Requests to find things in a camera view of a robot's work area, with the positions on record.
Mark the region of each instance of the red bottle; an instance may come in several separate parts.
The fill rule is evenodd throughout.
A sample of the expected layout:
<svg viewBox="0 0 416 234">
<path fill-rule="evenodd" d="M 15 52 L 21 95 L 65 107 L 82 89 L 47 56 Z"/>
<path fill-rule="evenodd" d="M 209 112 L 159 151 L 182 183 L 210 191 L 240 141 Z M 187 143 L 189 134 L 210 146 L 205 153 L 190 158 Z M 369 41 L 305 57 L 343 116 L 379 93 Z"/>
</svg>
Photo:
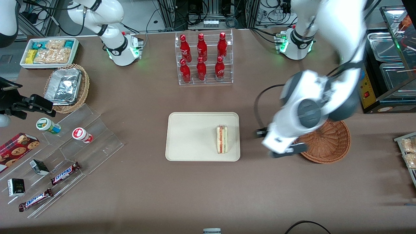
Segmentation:
<svg viewBox="0 0 416 234">
<path fill-rule="evenodd" d="M 180 67 L 182 80 L 185 83 L 191 82 L 191 70 L 189 70 L 188 65 L 186 65 L 185 59 L 181 59 L 181 67 Z"/>
<path fill-rule="evenodd" d="M 215 79 L 217 81 L 224 80 L 224 68 L 223 57 L 218 56 L 217 63 L 215 64 Z"/>
<path fill-rule="evenodd" d="M 198 34 L 198 45 L 196 47 L 198 49 L 198 57 L 202 57 L 204 62 L 206 62 L 208 60 L 208 49 L 204 40 L 204 34 Z"/>
<path fill-rule="evenodd" d="M 196 69 L 198 70 L 198 79 L 200 81 L 205 81 L 207 75 L 207 66 L 204 63 L 204 59 L 199 56 L 198 57 L 198 64 L 196 65 Z"/>
<path fill-rule="evenodd" d="M 192 61 L 191 48 L 189 47 L 189 44 L 186 41 L 186 37 L 185 35 L 182 34 L 179 38 L 181 40 L 182 58 L 184 58 L 187 62 L 191 62 Z"/>
<path fill-rule="evenodd" d="M 218 42 L 218 56 L 227 56 L 227 41 L 225 40 L 225 32 L 220 33 L 220 41 Z"/>
</svg>

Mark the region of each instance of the cookie box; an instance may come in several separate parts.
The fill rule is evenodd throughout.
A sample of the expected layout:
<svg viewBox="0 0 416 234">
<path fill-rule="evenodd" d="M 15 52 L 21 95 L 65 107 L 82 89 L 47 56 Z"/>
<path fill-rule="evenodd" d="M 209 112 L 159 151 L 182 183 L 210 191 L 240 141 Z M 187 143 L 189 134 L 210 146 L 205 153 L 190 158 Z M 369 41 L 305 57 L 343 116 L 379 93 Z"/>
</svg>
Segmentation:
<svg viewBox="0 0 416 234">
<path fill-rule="evenodd" d="M 39 145 L 36 137 L 19 133 L 0 146 L 0 173 Z"/>
</svg>

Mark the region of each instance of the small black box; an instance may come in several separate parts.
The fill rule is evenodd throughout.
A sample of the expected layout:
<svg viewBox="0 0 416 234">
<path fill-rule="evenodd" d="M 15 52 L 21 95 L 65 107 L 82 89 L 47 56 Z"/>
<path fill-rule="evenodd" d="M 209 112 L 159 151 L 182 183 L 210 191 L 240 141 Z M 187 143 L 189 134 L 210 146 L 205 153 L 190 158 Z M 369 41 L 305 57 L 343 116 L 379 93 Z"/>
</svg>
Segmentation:
<svg viewBox="0 0 416 234">
<path fill-rule="evenodd" d="M 47 175 L 49 173 L 48 168 L 45 166 L 45 163 L 39 160 L 32 160 L 30 161 L 30 166 L 38 175 Z"/>
<path fill-rule="evenodd" d="M 7 181 L 9 197 L 23 196 L 25 194 L 25 182 L 23 179 L 10 179 Z"/>
</svg>

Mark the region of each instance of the table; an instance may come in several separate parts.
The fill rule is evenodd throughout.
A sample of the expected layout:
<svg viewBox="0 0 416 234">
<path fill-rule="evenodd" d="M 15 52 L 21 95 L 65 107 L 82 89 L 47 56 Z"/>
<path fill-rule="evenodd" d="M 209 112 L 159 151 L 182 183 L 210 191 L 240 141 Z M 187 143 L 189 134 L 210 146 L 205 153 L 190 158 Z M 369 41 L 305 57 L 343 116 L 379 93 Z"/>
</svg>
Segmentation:
<svg viewBox="0 0 416 234">
<path fill-rule="evenodd" d="M 415 233 L 416 190 L 393 138 L 414 132 L 414 114 L 365 115 L 346 120 L 352 135 L 348 155 L 320 165 L 295 155 L 272 159 L 253 137 L 253 102 L 264 88 L 284 83 L 302 69 L 326 74 L 337 65 L 320 37 L 302 61 L 277 55 L 273 44 L 249 30 L 234 30 L 234 84 L 180 87 L 174 33 L 149 35 L 143 59 L 116 66 L 98 37 L 79 37 L 76 62 L 91 79 L 87 104 L 126 145 L 36 219 L 0 202 L 0 233 L 284 233 L 312 220 L 332 233 Z M 51 71 L 22 69 L 23 95 L 43 93 Z M 260 100 L 265 122 L 279 110 L 280 89 Z M 170 162 L 165 144 L 172 112 L 236 112 L 241 158 L 237 162 Z M 58 122 L 65 115 L 58 114 Z M 18 132 L 40 135 L 43 115 L 13 118 L 0 142 Z M 302 224 L 296 233 L 324 233 Z"/>
</svg>

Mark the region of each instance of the stainless steel tray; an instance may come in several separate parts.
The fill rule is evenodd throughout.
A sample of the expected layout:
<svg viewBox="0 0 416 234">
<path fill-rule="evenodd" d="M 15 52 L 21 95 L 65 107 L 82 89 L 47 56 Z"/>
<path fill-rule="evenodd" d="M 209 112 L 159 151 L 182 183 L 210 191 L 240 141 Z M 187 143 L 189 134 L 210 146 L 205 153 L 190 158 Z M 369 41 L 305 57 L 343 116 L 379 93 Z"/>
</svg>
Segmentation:
<svg viewBox="0 0 416 234">
<path fill-rule="evenodd" d="M 367 35 L 376 60 L 380 62 L 401 61 L 393 39 L 388 32 L 373 32 Z"/>
<path fill-rule="evenodd" d="M 383 74 L 384 82 L 386 83 L 388 89 L 394 88 L 409 78 L 407 72 L 397 72 L 405 70 L 403 63 L 401 62 L 382 63 L 380 65 L 380 70 Z M 416 80 L 397 90 L 393 93 L 393 95 L 398 97 L 416 96 Z"/>
</svg>

